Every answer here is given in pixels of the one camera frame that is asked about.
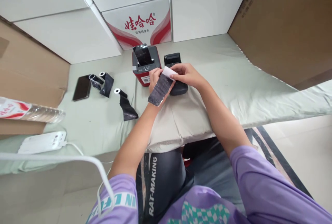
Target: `purple shirt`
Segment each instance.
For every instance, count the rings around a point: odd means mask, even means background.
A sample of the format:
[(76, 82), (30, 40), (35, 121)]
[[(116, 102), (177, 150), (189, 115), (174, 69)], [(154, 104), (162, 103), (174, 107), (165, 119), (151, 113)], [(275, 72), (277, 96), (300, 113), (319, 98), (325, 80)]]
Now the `purple shirt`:
[[(159, 223), (332, 223), (332, 215), (313, 199), (292, 186), (254, 148), (240, 146), (230, 157), (247, 216), (215, 191), (193, 186), (177, 200)], [(116, 206), (102, 219), (97, 203), (87, 223), (138, 223), (134, 178), (121, 174), (110, 179)], [(110, 207), (106, 190), (101, 193), (102, 212)]]

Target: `plastic bottle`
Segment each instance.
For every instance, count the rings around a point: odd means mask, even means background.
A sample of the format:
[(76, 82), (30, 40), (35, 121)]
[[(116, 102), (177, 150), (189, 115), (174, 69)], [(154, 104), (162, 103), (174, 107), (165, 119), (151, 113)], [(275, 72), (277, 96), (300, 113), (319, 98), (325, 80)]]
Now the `plastic bottle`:
[(0, 118), (58, 123), (65, 116), (63, 110), (0, 97)]

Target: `leg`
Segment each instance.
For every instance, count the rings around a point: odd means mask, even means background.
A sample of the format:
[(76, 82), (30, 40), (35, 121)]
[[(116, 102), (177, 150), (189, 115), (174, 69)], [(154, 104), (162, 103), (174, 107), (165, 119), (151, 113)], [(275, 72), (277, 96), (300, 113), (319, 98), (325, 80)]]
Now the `leg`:
[(181, 149), (161, 154), (145, 154), (146, 185), (143, 223), (158, 223), (178, 198), (186, 179)]
[[(252, 142), (251, 129), (246, 129), (245, 132)], [(199, 154), (194, 154), (195, 157), (187, 168), (187, 170), (193, 174), (194, 184), (212, 188), (222, 198), (233, 203), (245, 214), (231, 163), (218, 139), (216, 137), (209, 138), (192, 143), (192, 145), (196, 147), (191, 146), (191, 150), (202, 151)]]

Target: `qr code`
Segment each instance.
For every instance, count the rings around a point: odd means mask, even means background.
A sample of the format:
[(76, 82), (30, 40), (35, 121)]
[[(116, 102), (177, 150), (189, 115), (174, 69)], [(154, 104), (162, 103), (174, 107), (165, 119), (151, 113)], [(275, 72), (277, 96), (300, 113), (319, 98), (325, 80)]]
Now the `qr code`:
[(150, 76), (141, 77), (144, 84), (150, 83)]

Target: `hand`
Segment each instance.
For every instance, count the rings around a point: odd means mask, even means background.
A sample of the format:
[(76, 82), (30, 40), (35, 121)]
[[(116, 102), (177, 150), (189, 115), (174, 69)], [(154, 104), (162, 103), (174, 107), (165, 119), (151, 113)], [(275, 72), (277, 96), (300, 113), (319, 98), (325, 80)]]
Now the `hand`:
[(196, 89), (204, 86), (207, 81), (202, 75), (189, 63), (186, 64), (175, 64), (171, 69), (178, 74), (171, 75), (172, 79), (181, 81), (189, 86)]
[[(150, 75), (150, 85), (149, 85), (149, 92), (151, 94), (151, 92), (153, 91), (155, 85), (157, 84), (157, 81), (159, 80), (159, 76), (160, 74), (163, 72), (163, 69), (160, 69), (160, 68), (155, 68), (153, 70), (151, 70), (149, 72), (149, 75)], [(172, 83), (168, 93), (166, 94), (164, 100), (162, 101), (162, 103), (160, 104), (159, 106), (159, 109), (161, 109), (161, 107), (163, 106), (163, 104), (165, 103), (165, 100), (166, 98), (168, 97), (170, 91), (172, 90), (173, 86), (175, 84), (175, 81)]]

